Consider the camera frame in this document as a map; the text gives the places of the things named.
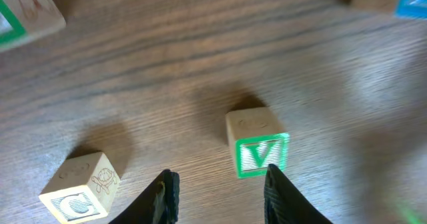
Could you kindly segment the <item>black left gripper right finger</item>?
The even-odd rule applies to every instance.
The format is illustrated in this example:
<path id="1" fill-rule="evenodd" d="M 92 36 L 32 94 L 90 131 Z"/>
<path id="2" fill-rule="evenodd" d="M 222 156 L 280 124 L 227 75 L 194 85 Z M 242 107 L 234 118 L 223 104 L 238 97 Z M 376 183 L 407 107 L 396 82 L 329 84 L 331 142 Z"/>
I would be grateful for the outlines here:
<path id="1" fill-rule="evenodd" d="M 266 172 L 264 219 L 265 224 L 332 224 L 274 164 Z"/>

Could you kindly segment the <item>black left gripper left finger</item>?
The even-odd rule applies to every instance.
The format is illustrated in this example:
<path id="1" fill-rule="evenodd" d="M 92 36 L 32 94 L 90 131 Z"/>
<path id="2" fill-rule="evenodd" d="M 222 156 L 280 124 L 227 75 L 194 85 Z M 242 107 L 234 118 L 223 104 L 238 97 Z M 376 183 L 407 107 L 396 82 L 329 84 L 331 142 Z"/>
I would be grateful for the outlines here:
<path id="1" fill-rule="evenodd" d="M 179 214 L 179 174 L 163 170 L 109 224 L 176 224 Z"/>

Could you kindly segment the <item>yellow C wooden block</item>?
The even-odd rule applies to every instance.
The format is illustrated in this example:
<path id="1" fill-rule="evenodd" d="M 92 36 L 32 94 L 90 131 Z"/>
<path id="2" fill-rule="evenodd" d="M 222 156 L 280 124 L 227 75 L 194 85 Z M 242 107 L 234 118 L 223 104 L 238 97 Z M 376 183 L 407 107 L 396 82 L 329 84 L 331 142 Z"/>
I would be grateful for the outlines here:
<path id="1" fill-rule="evenodd" d="M 60 223 L 82 223 L 108 215 L 119 183 L 107 156 L 96 152 L 65 160 L 39 199 Z"/>

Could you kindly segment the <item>green V wooden block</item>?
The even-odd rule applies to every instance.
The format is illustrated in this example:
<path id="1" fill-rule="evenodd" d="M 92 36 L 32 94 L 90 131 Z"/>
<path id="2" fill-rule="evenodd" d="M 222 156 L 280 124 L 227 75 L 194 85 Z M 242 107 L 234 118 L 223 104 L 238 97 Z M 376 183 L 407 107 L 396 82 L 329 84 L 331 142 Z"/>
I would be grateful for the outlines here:
<path id="1" fill-rule="evenodd" d="M 290 134 L 270 108 L 230 111 L 226 131 L 237 178 L 265 175 L 270 164 L 285 170 Z"/>

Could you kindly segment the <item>green Z wooden block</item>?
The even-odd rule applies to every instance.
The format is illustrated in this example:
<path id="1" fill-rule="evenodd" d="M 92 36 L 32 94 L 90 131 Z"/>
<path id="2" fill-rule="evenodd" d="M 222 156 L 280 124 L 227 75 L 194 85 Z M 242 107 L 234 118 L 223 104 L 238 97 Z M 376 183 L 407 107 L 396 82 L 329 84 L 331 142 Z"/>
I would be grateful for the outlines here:
<path id="1" fill-rule="evenodd" d="M 66 26 L 53 0 L 1 0 L 1 51 L 30 43 Z"/>

